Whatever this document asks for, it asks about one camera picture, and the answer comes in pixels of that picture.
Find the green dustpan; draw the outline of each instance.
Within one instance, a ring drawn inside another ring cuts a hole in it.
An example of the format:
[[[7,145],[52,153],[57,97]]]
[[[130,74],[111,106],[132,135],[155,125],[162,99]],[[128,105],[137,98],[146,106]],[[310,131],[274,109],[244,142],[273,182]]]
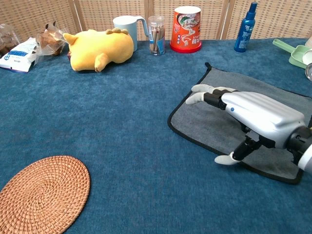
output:
[[[289,63],[297,67],[306,69],[306,65],[302,61],[302,56],[306,51],[310,50],[309,47],[304,46],[304,45],[299,45],[296,48],[294,48],[291,45],[288,45],[279,39],[274,39],[273,45],[276,45],[277,47],[291,53],[291,56],[289,57],[289,60],[288,60]]]

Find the rattan panel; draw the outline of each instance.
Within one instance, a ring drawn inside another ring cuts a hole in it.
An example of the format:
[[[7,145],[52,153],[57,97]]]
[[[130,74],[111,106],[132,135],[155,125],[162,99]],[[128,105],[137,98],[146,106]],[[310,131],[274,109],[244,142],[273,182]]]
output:
[[[67,0],[0,0],[0,23],[12,25],[21,41],[35,37],[55,20],[60,29],[72,34],[80,31]]]
[[[79,0],[86,30],[113,29],[113,18],[118,16],[144,17],[144,0]],[[137,23],[137,39],[146,40],[142,23]]]
[[[201,9],[200,38],[216,39],[221,23],[224,0],[154,0],[154,14],[166,18],[166,39],[171,39],[175,8],[188,5],[197,6]]]
[[[258,0],[252,38],[302,37],[312,29],[312,0]],[[236,0],[226,35],[235,39],[250,2]]]

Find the spray nozzle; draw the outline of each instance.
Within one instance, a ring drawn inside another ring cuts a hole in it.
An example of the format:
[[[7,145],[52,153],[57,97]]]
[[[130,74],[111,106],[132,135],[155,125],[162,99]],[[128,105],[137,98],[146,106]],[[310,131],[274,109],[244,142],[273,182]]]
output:
[[[250,4],[250,8],[249,8],[249,11],[247,12],[247,15],[246,15],[246,19],[247,20],[253,20],[254,17],[255,17],[255,9],[257,8],[257,2],[252,2]]]

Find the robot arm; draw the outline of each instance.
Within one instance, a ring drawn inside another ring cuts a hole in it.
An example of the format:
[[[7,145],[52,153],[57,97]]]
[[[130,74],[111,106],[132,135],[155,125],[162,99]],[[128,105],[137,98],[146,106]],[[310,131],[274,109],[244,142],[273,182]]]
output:
[[[218,156],[215,162],[232,165],[243,160],[261,145],[287,149],[294,164],[312,173],[312,130],[304,124],[304,115],[274,99],[253,92],[232,88],[195,85],[194,95],[186,104],[206,102],[225,110],[242,125],[245,140],[229,155]]]

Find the blue tablecloth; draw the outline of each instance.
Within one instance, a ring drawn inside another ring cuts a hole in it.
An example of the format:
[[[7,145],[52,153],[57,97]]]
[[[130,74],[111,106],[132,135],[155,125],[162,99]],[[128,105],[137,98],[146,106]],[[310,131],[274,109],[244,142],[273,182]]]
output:
[[[0,69],[0,189],[34,161],[71,155],[88,168],[91,189],[67,234],[311,233],[311,175],[290,185],[217,165],[167,126],[205,62],[311,97],[304,70],[272,40],[251,40],[245,53],[233,40],[205,40],[193,54],[167,44],[160,57],[139,42],[129,61],[101,73],[73,71],[65,54],[28,74]]]

